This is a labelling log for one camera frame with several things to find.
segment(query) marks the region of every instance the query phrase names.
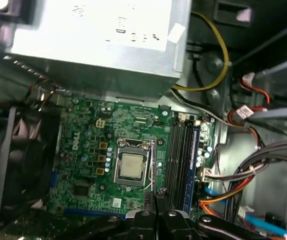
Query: chip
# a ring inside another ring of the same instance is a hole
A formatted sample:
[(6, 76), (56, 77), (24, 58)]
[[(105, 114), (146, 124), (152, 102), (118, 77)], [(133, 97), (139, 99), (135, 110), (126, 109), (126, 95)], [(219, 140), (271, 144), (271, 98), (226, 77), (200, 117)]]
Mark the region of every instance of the chip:
[(108, 143), (107, 142), (100, 142), (99, 143), (99, 149), (107, 149)]
[(144, 157), (137, 154), (124, 153), (121, 159), (120, 176), (141, 178)]
[(95, 173), (97, 175), (104, 175), (105, 170), (103, 168), (101, 168), (101, 167), (97, 167), (97, 169), (95, 170)]
[(98, 162), (104, 163), (106, 161), (106, 156), (105, 155), (98, 155)]
[(89, 186), (87, 185), (75, 185), (73, 188), (73, 195), (88, 197), (89, 195)]

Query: black wire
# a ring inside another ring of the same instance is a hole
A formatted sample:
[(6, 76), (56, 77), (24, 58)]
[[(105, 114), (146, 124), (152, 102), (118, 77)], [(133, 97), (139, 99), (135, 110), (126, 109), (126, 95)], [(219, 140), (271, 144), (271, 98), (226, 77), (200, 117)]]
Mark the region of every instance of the black wire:
[[(205, 85), (204, 85), (203, 81), (201, 80), (201, 78), (199, 76), (198, 69), (197, 69), (197, 59), (196, 58), (194, 58), (193, 61), (192, 61), (192, 73), (193, 73), (194, 79), (197, 82), (197, 84), (199, 85), (199, 87), (204, 88)], [(203, 102), (207, 106), (211, 106), (209, 98), (208, 98), (208, 95), (207, 95), (207, 92), (206, 91), (202, 91), (201, 92), (201, 96), (203, 98)]]
[(197, 103), (197, 102), (194, 102), (194, 101), (188, 100), (188, 99), (185, 98), (183, 95), (181, 95), (181, 94), (178, 92), (177, 89), (172, 88), (171, 90), (172, 90), (173, 93), (174, 93), (180, 100), (182, 100), (185, 104), (192, 105), (192, 106), (195, 106), (195, 107), (197, 107), (197, 108), (205, 109), (205, 110), (211, 112), (212, 114), (214, 114), (215, 116), (217, 116), (218, 118), (222, 119), (222, 117), (221, 117), (220, 115), (218, 115), (211, 107), (206, 106), (206, 105), (203, 105), (203, 104), (200, 104), (200, 103)]

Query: white connector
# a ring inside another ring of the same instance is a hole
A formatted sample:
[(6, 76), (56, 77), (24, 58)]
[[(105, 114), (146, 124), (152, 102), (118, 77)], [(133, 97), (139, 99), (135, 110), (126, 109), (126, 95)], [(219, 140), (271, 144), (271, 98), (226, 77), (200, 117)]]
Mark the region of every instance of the white connector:
[(202, 172), (201, 172), (201, 182), (202, 183), (210, 183), (211, 182), (211, 179), (209, 179), (207, 177), (207, 173), (211, 173), (212, 172), (212, 169), (211, 168), (207, 168), (205, 167)]

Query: cable tie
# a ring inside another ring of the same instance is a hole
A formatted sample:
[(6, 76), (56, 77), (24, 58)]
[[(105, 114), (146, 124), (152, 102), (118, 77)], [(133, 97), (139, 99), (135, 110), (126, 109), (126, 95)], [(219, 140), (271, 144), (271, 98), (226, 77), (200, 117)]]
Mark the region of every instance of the cable tie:
[(253, 172), (253, 175), (256, 175), (256, 170), (255, 170), (254, 166), (250, 165), (249, 170)]

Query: label on power supply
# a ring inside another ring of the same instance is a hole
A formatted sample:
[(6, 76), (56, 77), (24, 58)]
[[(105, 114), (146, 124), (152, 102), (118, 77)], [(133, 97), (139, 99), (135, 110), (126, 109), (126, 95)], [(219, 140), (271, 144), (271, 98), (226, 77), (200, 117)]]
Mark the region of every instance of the label on power supply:
[(166, 50), (171, 0), (70, 1), (72, 20), (78, 24), (76, 28), (82, 28), (92, 41)]

